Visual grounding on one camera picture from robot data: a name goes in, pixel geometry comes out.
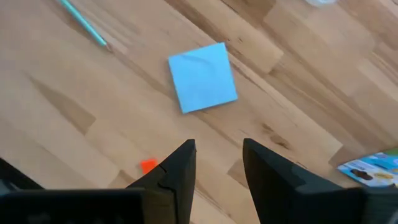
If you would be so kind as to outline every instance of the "orange object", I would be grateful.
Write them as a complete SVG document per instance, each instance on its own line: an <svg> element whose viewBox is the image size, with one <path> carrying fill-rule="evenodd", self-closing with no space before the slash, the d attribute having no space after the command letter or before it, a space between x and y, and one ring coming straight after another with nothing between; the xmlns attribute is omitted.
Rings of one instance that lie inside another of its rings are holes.
<svg viewBox="0 0 398 224"><path fill-rule="evenodd" d="M141 161L141 169L144 174L149 173L156 166L157 166L156 159L148 159L146 161Z"/></svg>

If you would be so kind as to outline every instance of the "blue sticky note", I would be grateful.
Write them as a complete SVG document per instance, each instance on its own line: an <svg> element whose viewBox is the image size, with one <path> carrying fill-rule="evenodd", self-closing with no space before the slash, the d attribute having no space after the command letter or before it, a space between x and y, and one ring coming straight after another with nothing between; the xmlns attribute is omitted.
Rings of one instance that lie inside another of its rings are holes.
<svg viewBox="0 0 398 224"><path fill-rule="evenodd" d="M238 99L224 43L169 58L182 113Z"/></svg>

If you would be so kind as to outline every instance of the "teal pencil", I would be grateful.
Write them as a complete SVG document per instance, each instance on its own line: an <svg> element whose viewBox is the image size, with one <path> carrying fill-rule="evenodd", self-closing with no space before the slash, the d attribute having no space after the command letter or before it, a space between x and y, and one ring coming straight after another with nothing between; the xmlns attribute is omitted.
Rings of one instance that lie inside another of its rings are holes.
<svg viewBox="0 0 398 224"><path fill-rule="evenodd" d="M106 47L109 51L111 51L108 43L68 0L59 1L68 10L68 12L87 30L87 32L89 32L91 36L94 37L95 41L97 41L100 46Z"/></svg>

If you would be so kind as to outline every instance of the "sticky note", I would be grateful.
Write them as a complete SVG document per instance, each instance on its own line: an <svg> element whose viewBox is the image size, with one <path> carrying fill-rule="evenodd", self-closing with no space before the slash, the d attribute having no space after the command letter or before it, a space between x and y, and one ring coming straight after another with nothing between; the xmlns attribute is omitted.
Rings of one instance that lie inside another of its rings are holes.
<svg viewBox="0 0 398 224"><path fill-rule="evenodd" d="M157 166L156 159L148 159L146 161L141 161L141 169L143 174L149 173L156 166Z"/></svg>
<svg viewBox="0 0 398 224"><path fill-rule="evenodd" d="M238 99L224 43L169 58L182 113Z"/></svg>

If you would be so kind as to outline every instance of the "black object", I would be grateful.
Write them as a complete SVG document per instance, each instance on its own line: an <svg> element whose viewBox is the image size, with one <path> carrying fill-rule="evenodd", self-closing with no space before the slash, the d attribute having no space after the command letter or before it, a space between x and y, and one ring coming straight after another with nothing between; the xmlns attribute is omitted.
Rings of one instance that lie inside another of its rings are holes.
<svg viewBox="0 0 398 224"><path fill-rule="evenodd" d="M398 190L343 189L252 139L243 162L261 223L398 223Z"/></svg>
<svg viewBox="0 0 398 224"><path fill-rule="evenodd" d="M0 197L2 224L189 223L196 169L193 139L124 190L32 190L41 187L5 161L1 164L3 181L23 190Z"/></svg>
<svg viewBox="0 0 398 224"><path fill-rule="evenodd" d="M122 190L42 190L0 159L0 223L188 224L195 159L191 139ZM342 189L252 139L243 161L261 223L397 223L395 187Z"/></svg>

